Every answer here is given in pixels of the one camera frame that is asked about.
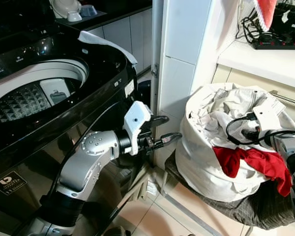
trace red cloth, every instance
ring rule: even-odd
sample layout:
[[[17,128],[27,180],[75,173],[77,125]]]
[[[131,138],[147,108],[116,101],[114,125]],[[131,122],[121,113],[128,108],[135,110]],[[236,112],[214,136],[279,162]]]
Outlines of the red cloth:
[[[277,0],[254,0],[260,26],[263,31],[271,27]]]
[[[277,191],[282,196],[289,195],[292,186],[291,175],[278,153],[259,151],[253,148],[245,151],[240,148],[233,150],[225,147],[213,147],[213,150],[227,176],[236,177],[240,159],[243,159],[249,166],[267,178],[276,180],[278,182]]]

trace white countertop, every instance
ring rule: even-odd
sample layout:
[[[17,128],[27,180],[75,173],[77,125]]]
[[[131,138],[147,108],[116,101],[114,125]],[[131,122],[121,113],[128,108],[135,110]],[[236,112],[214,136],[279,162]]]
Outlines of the white countertop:
[[[217,63],[295,87],[295,50],[255,50],[234,41]]]

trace washing machine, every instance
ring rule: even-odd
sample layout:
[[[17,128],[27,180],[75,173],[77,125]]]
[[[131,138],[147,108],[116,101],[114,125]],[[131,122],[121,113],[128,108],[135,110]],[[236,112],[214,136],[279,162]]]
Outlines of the washing machine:
[[[129,57],[112,46],[83,42],[80,34],[55,21],[48,0],[0,0],[2,233],[12,235],[36,212],[83,132],[90,125],[121,129],[135,100]],[[122,177],[130,172],[129,166],[104,168],[75,235],[95,235],[111,220],[122,198]]]

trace washing machine drum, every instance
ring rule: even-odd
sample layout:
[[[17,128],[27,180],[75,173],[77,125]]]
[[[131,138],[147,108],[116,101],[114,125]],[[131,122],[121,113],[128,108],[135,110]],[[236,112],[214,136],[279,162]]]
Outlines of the washing machine drum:
[[[69,59],[44,61],[0,80],[0,123],[44,111],[70,97],[86,81],[88,69]]]

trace white laundry bag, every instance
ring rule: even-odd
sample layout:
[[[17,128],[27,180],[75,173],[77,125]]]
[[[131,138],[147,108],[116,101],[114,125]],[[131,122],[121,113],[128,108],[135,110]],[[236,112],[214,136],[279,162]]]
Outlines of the white laundry bag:
[[[295,130],[295,122],[284,112],[285,106],[259,87],[242,87],[234,83],[209,84],[191,96],[180,124],[183,137],[176,148],[178,171],[190,187],[210,199],[232,202],[254,194],[260,184],[267,180],[244,160],[240,160],[237,176],[228,177],[222,171],[212,144],[219,142],[218,146],[232,149],[265,148],[260,145],[236,146],[214,135],[208,138],[207,130],[199,124],[199,119],[210,112],[223,111],[227,107],[234,119],[246,115],[252,107],[263,102],[271,104],[282,127]]]

